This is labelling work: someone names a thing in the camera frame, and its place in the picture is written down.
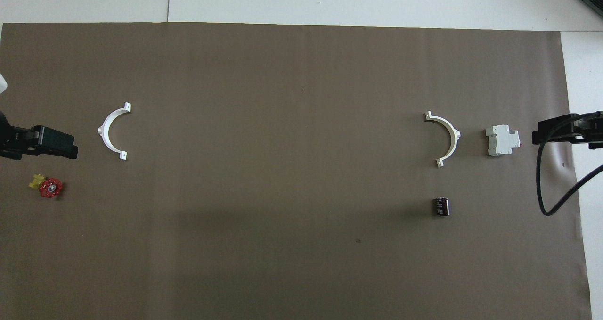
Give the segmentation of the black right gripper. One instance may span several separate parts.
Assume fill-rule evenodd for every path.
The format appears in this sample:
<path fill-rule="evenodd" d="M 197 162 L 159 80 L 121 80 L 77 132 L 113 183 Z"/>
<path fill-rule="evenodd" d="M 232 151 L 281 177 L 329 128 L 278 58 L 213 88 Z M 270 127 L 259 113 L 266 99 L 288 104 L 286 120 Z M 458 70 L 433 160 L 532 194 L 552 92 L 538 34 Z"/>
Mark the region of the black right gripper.
<path fill-rule="evenodd" d="M 537 129 L 532 132 L 532 145 L 540 145 L 556 125 L 576 116 L 578 114 L 566 114 L 537 122 Z M 577 138 L 574 122 L 570 122 L 556 129 L 548 138 L 548 142 L 588 144 L 590 150 L 603 148 L 603 112 L 580 114 L 579 117 L 580 138 Z"/>

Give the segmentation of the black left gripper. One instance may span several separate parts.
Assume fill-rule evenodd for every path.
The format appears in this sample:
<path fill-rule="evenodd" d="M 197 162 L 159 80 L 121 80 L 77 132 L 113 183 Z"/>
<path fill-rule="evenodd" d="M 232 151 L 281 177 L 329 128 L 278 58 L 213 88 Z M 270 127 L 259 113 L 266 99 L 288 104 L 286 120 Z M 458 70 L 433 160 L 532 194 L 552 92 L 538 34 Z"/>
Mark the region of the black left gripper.
<path fill-rule="evenodd" d="M 32 148 L 29 149 L 30 134 L 34 133 Z M 32 129 L 14 127 L 6 116 L 0 114 L 0 156 L 13 160 L 21 160 L 23 155 L 53 155 L 75 160 L 78 147 L 74 144 L 73 135 L 35 125 Z"/>

